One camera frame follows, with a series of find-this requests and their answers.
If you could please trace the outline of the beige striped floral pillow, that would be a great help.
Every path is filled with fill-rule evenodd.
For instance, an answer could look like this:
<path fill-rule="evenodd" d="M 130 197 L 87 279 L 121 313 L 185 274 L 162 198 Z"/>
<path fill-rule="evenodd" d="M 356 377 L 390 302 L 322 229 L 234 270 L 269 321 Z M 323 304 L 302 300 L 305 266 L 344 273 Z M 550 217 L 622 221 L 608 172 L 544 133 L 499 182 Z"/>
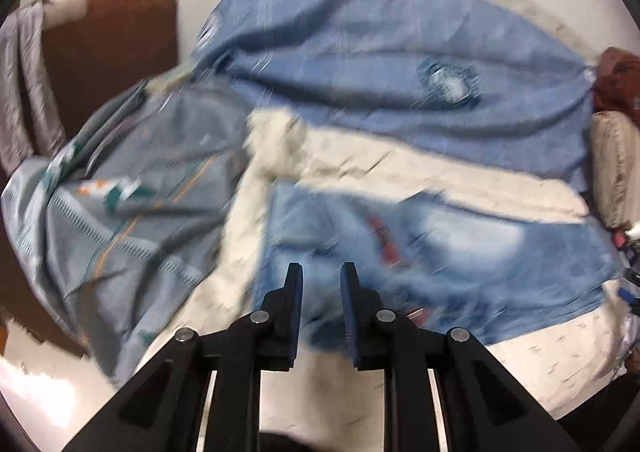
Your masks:
<path fill-rule="evenodd" d="M 597 112 L 591 121 L 593 197 L 609 229 L 639 221 L 639 129 L 622 112 Z"/>

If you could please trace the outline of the cream leaf-print blanket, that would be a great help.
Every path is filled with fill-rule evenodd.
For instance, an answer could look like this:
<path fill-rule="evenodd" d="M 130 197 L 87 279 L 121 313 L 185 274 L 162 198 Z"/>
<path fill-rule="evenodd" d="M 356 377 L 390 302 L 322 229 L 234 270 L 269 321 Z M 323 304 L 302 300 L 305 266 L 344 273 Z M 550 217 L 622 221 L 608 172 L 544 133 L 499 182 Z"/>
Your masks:
<path fill-rule="evenodd" d="M 253 112 L 215 270 L 155 345 L 226 328 L 304 269 L 300 358 L 267 376 L 262 426 L 332 451 L 383 446 L 383 377 L 346 357 L 340 270 L 390 308 L 462 326 L 550 413 L 611 376 L 622 336 L 608 233 L 565 182 L 417 151 L 285 109 Z"/>

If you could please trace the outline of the blue plaid bolster pillow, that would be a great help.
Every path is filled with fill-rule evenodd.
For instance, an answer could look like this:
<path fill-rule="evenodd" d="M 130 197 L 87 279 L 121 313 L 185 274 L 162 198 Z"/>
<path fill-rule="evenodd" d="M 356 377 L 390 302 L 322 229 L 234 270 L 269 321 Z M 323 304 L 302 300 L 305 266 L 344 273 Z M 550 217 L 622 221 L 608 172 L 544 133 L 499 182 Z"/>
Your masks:
<path fill-rule="evenodd" d="M 485 0 L 221 0 L 193 55 L 258 107 L 588 190 L 588 65 Z"/>

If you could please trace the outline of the blue denim jeans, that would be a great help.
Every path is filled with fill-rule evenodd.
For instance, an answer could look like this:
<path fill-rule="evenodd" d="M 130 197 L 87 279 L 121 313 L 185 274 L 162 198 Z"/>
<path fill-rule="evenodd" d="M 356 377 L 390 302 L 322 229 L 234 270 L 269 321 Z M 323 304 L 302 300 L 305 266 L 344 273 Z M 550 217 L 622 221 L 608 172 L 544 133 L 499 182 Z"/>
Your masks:
<path fill-rule="evenodd" d="M 390 310 L 443 333 L 468 329 L 493 345 L 575 319 L 602 305 L 620 275 L 613 245 L 595 222 L 500 218 L 420 193 L 403 201 L 270 187 L 253 285 L 261 303 L 291 263 L 303 268 L 302 328 L 310 346 L 345 346 L 343 264 Z"/>

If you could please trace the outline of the grey patterned duvet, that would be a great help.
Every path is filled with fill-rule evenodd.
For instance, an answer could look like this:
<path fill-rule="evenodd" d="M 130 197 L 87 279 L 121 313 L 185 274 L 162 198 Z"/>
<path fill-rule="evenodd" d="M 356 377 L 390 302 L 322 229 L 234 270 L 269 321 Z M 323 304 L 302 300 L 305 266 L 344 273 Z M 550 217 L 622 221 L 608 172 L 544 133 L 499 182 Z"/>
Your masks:
<path fill-rule="evenodd" d="M 248 115 L 216 79 L 157 94 L 137 84 L 2 192 L 32 292 L 115 386 L 215 267 Z"/>

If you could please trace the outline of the grey cloth on headboard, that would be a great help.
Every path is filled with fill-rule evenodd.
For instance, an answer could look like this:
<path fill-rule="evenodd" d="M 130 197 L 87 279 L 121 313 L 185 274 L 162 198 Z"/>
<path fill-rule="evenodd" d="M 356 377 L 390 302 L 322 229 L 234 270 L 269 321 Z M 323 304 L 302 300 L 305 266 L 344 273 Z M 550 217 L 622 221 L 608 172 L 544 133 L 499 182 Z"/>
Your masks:
<path fill-rule="evenodd" d="M 1 166 L 7 175 L 35 152 L 55 154 L 66 139 L 44 63 L 43 24 L 38 1 L 1 25 Z"/>

